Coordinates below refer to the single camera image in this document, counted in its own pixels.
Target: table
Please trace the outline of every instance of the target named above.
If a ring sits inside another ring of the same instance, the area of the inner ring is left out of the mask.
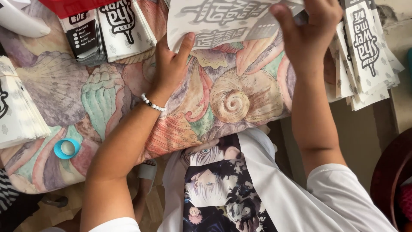
[[[138,3],[159,40],[166,32],[167,6],[163,0]],[[4,149],[0,157],[12,184],[36,194],[84,181],[99,144],[151,86],[155,57],[150,50],[94,68],[82,66],[56,15],[37,0],[25,11],[42,18],[51,33],[33,39],[0,28],[0,42],[51,135]],[[193,51],[185,80],[146,142],[145,158],[289,116],[295,81],[282,33]],[[54,154],[62,138],[81,144],[75,158],[61,160]]]

